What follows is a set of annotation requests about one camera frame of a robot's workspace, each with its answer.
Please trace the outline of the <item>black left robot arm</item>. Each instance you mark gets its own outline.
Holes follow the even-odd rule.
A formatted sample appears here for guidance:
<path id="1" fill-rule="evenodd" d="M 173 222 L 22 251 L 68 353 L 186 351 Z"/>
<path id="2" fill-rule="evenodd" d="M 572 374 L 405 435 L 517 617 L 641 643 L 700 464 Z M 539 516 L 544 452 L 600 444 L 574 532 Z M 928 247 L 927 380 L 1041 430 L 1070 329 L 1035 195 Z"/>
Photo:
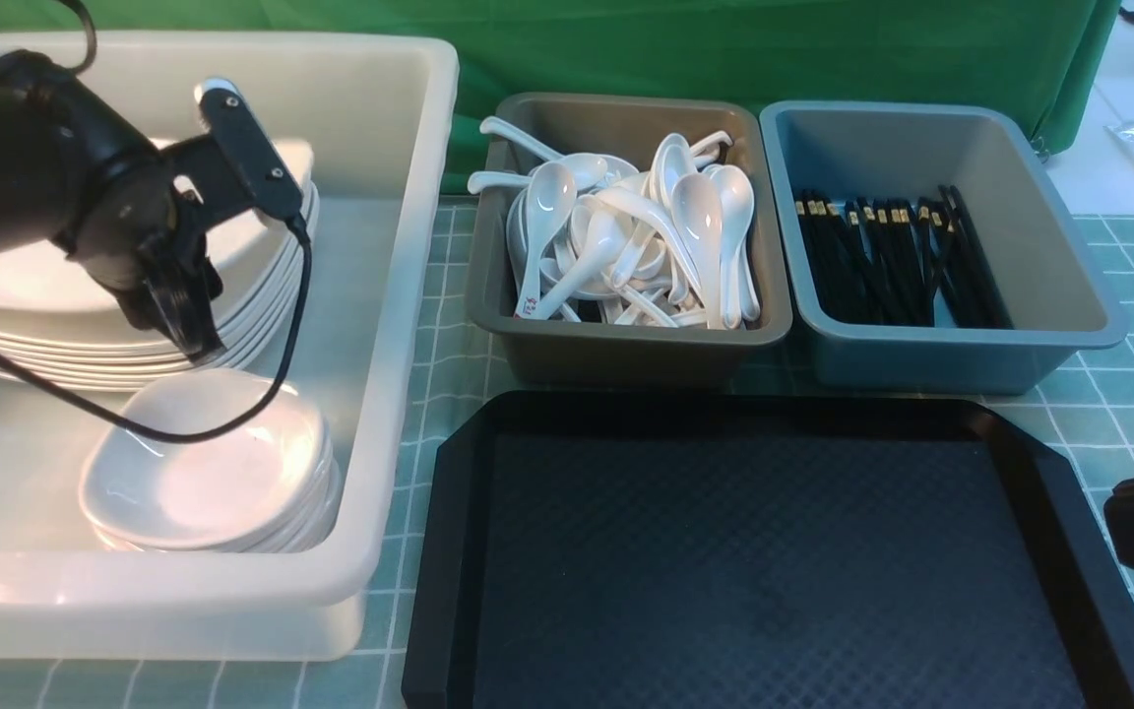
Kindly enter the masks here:
<path id="1" fill-rule="evenodd" d="M 223 351 L 221 280 L 153 140 L 46 54 L 0 57 L 0 255 L 46 243 L 193 360 Z"/>

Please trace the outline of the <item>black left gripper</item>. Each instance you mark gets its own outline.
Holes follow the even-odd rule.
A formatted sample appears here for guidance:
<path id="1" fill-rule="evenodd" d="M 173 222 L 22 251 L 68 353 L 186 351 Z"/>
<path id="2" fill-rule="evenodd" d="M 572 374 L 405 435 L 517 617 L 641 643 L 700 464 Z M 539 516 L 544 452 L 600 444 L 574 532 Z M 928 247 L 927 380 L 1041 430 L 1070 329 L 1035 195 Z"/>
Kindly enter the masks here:
<path id="1" fill-rule="evenodd" d="M 162 331 L 185 358 L 225 354 L 213 314 L 223 282 L 208 260 L 195 203 L 175 182 L 206 140 L 130 141 L 91 162 L 66 252 L 139 331 Z"/>

